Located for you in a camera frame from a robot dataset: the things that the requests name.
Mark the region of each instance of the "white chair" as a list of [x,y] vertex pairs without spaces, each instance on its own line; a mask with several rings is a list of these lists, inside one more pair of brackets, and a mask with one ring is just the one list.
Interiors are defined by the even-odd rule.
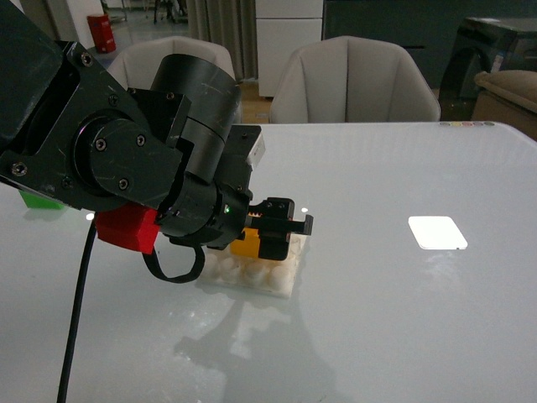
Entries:
[[[157,74],[160,62],[167,55],[184,54],[210,61],[235,79],[231,56],[226,48],[203,40],[184,36],[140,42],[122,51],[108,67],[108,72],[127,89],[148,90]],[[242,119],[242,106],[239,105],[235,122]]]
[[271,123],[436,122],[440,105],[409,53],[342,36],[296,50],[282,73]]

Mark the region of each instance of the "green block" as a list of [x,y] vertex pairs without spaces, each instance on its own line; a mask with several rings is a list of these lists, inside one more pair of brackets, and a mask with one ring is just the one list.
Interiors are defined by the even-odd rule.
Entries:
[[26,204],[27,208],[46,208],[49,210],[61,210],[64,208],[63,204],[56,203],[55,201],[51,201],[40,196],[31,195],[25,191],[18,192],[20,193],[20,196],[23,197],[24,204]]

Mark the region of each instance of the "cable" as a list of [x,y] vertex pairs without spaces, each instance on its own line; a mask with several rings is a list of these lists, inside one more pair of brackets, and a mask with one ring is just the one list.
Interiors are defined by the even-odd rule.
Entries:
[[86,284],[87,269],[90,263],[91,250],[96,234],[96,216],[91,221],[90,229],[87,233],[86,245],[82,253],[81,267],[76,282],[75,300],[73,301],[73,311],[70,316],[69,335],[65,345],[64,364],[61,368],[60,385],[58,387],[57,403],[65,403],[67,398],[67,386],[69,385],[70,367],[73,363],[73,354],[75,352],[76,334],[78,332],[78,322],[81,317],[82,297],[84,296],[84,285]]

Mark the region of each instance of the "curtain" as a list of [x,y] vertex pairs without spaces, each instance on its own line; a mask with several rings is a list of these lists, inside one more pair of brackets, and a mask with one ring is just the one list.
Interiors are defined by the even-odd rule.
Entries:
[[238,81],[258,77],[254,0],[187,0],[190,36],[227,48]]

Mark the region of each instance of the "black robotic arm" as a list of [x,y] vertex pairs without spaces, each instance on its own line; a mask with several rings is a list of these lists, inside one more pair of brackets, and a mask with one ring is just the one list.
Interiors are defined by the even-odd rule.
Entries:
[[259,257],[285,259],[289,233],[311,234],[313,218],[293,222],[290,199],[249,206],[260,128],[232,126],[240,90],[224,71],[170,55],[151,91],[126,92],[80,44],[50,40],[8,0],[0,20],[0,181],[101,212],[99,238],[146,255],[157,232],[223,249],[249,226]]

